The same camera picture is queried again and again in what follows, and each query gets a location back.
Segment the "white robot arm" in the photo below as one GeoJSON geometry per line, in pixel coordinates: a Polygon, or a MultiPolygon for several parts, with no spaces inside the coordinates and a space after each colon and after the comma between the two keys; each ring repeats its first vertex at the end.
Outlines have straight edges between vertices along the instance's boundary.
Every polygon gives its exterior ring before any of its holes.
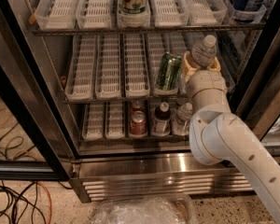
{"type": "Polygon", "coordinates": [[[192,104],[189,147],[201,164],[230,161],[257,193],[276,224],[280,224],[280,165],[250,128],[232,114],[220,64],[203,70],[182,55],[186,94],[192,104]]]}

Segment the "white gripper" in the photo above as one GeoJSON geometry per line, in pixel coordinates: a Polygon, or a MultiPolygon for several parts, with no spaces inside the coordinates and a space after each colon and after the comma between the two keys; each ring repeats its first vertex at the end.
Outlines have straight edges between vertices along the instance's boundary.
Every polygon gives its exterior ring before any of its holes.
{"type": "Polygon", "coordinates": [[[191,53],[186,51],[183,54],[182,76],[187,81],[186,94],[192,104],[193,112],[197,113],[200,109],[211,112],[230,112],[226,82],[219,74],[221,65],[217,57],[214,58],[209,69],[211,71],[197,71],[198,65],[194,62],[191,53]]]}

